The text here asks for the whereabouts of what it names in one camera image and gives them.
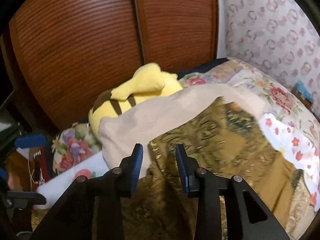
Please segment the beige pillow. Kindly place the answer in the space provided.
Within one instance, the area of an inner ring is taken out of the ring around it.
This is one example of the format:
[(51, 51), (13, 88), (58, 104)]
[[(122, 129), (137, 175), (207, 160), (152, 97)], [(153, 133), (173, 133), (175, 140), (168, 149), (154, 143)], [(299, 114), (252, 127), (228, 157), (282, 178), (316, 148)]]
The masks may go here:
[(226, 103), (235, 102), (241, 109), (259, 119), (265, 102), (247, 88), (231, 87), (227, 84), (204, 84), (184, 88), (170, 96), (148, 99), (117, 118), (100, 119), (98, 138), (103, 145), (102, 155), (112, 169), (121, 160), (131, 155), (135, 144), (143, 145), (143, 162), (140, 177), (154, 157), (148, 143), (159, 135), (185, 124), (218, 97)]

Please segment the brown gold patterned garment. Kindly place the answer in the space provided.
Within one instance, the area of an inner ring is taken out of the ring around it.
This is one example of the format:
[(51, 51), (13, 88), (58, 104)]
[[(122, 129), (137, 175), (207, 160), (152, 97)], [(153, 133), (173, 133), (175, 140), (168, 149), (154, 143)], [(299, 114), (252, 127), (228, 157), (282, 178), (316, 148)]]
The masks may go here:
[[(144, 177), (139, 174), (134, 195), (120, 200), (124, 239), (195, 239), (198, 200), (183, 191), (178, 144), (216, 176), (244, 178), (285, 230), (302, 170), (272, 147), (254, 116), (219, 97), (185, 124), (148, 143), (154, 161)], [(222, 239), (228, 239), (223, 197), (220, 204)]]

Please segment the cardboard box with blue cloth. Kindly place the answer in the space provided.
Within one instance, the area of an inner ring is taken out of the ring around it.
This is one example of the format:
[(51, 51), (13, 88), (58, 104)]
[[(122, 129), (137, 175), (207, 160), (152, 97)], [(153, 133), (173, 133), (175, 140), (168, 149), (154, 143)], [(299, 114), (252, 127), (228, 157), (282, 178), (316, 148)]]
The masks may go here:
[(311, 94), (308, 92), (306, 87), (304, 86), (304, 83), (302, 81), (298, 80), (295, 85), (293, 86), (291, 93), (301, 101), (301, 103), (310, 110), (313, 105), (313, 98)]

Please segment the brown louvered wardrobe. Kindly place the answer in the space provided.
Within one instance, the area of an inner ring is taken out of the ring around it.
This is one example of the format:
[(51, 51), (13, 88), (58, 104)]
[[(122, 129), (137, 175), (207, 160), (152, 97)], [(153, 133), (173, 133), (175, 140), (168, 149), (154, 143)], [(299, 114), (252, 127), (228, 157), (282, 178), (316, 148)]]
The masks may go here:
[(26, 0), (1, 35), (14, 105), (32, 128), (65, 129), (146, 63), (215, 59), (218, 18), (217, 0)]

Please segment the pink circle pattern curtain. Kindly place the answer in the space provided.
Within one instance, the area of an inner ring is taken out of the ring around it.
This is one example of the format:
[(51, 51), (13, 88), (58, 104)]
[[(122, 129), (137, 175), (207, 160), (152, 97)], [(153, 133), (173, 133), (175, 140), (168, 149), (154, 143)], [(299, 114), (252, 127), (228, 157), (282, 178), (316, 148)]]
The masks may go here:
[(319, 34), (294, 0), (224, 0), (226, 52), (319, 100)]

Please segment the floral bedspread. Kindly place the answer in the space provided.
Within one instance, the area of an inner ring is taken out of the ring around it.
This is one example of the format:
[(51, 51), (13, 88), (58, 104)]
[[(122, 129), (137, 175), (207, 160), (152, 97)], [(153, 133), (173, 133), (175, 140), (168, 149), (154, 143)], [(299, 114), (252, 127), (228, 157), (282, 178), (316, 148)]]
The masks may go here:
[[(295, 128), (311, 140), (319, 153), (319, 122), (313, 114), (285, 87), (249, 64), (230, 58), (228, 62), (206, 73), (191, 73), (178, 81), (183, 89), (195, 85), (227, 84), (251, 90), (265, 102), (260, 118), (266, 113), (271, 113), (284, 124), (292, 122)], [(307, 200), (310, 192), (306, 187), (303, 171), (297, 191), (285, 228), (291, 239), (302, 237), (319, 212), (315, 211)]]

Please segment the white strawberry print blanket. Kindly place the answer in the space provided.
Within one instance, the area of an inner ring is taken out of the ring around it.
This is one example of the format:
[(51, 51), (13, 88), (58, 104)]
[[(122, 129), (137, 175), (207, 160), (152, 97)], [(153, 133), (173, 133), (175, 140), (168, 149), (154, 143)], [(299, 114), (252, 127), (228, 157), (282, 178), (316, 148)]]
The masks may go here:
[[(296, 169), (302, 170), (306, 187), (310, 192), (307, 200), (319, 210), (319, 153), (311, 140), (295, 128), (292, 122), (284, 124), (271, 113), (264, 114), (259, 126), (272, 147), (282, 153)], [(64, 130), (42, 151), (40, 157), (49, 154), (53, 161), (55, 177), (42, 174), (37, 192), (50, 208), (78, 176), (88, 179), (102, 176), (108, 171), (103, 160), (101, 144), (93, 135), (88, 123), (76, 123)]]

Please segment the navy blue bed sheet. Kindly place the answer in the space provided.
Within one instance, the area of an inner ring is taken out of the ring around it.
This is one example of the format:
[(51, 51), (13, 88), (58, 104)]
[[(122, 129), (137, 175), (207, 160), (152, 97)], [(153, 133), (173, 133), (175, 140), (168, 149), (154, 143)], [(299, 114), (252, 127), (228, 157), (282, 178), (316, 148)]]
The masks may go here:
[(202, 65), (195, 67), (193, 69), (182, 70), (177, 74), (177, 78), (180, 80), (183, 77), (185, 77), (186, 75), (191, 74), (191, 73), (206, 73), (209, 70), (215, 68), (216, 66), (221, 65), (221, 64), (228, 62), (228, 61), (229, 61), (229, 59), (226, 57), (220, 58), (220, 59), (215, 59), (212, 62), (202, 64)]

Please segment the yellow plush toy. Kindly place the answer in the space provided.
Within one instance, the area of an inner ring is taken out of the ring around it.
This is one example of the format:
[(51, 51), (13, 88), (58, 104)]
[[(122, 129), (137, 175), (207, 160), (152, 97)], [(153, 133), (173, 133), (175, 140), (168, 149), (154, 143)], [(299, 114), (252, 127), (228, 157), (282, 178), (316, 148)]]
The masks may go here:
[(139, 103), (170, 96), (182, 89), (177, 74), (162, 71), (156, 63), (145, 64), (136, 70), (131, 79), (98, 96), (88, 114), (92, 132), (98, 136), (103, 117), (117, 118)]

